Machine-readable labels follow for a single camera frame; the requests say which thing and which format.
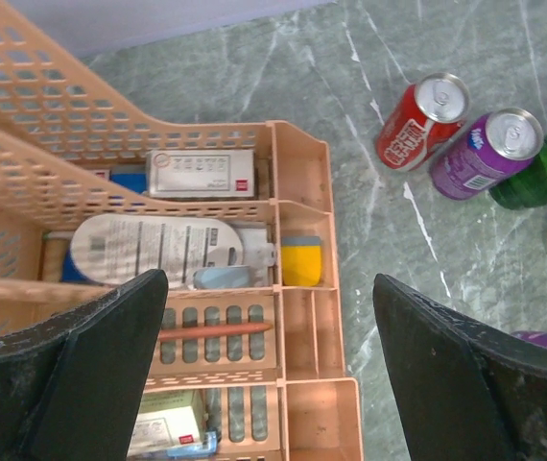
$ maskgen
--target plastic basket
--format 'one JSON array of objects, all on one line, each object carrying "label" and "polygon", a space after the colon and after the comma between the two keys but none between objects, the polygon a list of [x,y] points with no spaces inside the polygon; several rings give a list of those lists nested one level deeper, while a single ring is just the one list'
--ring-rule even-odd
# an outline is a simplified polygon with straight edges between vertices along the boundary
[{"label": "plastic basket", "polygon": [[[159,201],[87,171],[143,162],[152,148],[254,149],[257,197]],[[318,235],[317,287],[283,286],[277,264],[271,286],[171,291],[164,328],[231,322],[229,312],[275,328],[163,343],[145,392],[206,390],[221,461],[363,459],[358,387],[345,377],[327,145],[286,122],[155,120],[0,1],[0,335],[107,291],[41,281],[58,279],[66,250],[42,235],[110,212],[261,221],[278,254],[283,236]]]}]

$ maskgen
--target small box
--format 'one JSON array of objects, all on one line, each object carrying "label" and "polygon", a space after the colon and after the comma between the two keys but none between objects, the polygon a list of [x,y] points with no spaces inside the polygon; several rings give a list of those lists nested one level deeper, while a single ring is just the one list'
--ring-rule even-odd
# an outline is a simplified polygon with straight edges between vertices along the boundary
[{"label": "small box", "polygon": [[132,432],[129,456],[160,449],[200,445],[206,413],[199,391],[145,394]]},{"label": "small box", "polygon": [[254,151],[151,151],[148,192],[158,199],[254,197]]}]

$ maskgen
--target can tab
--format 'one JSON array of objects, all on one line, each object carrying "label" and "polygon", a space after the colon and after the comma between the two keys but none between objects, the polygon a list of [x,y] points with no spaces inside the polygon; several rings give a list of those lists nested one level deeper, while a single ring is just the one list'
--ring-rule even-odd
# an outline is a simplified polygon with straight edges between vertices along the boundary
[{"label": "can tab", "polygon": [[504,149],[508,153],[514,153],[518,151],[523,143],[523,136],[521,136],[521,127],[518,125],[512,125],[506,128],[506,137],[504,139]]},{"label": "can tab", "polygon": [[446,110],[446,106],[448,106],[448,103],[450,102],[450,95],[447,91],[448,82],[445,82],[444,80],[438,80],[434,82],[432,90],[434,92],[434,102],[436,103],[434,112],[438,116],[445,115],[444,111]]}]

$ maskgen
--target blue item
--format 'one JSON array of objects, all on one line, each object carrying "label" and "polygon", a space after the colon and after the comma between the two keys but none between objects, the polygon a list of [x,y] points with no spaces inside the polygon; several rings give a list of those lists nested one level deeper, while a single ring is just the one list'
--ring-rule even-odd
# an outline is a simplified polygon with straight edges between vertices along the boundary
[{"label": "blue item", "polygon": [[198,290],[224,290],[250,286],[249,266],[203,267],[195,272]]},{"label": "blue item", "polygon": [[205,432],[205,441],[202,445],[175,447],[163,451],[139,454],[135,459],[200,459],[218,451],[218,433],[215,430]]},{"label": "blue item", "polygon": [[60,281],[68,281],[70,283],[88,282],[88,279],[78,271],[77,267],[75,267],[70,250],[66,252],[64,261],[62,262],[62,278]]},{"label": "blue item", "polygon": [[111,173],[109,180],[126,187],[138,194],[148,189],[145,173]]}]

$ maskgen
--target red soda can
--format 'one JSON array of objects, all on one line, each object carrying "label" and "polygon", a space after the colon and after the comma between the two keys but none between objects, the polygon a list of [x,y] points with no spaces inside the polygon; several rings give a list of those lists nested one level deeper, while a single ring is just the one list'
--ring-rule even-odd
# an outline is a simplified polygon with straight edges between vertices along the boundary
[{"label": "red soda can", "polygon": [[465,123],[467,86],[452,74],[431,74],[404,92],[376,137],[376,153],[389,168],[410,171],[433,155]]}]

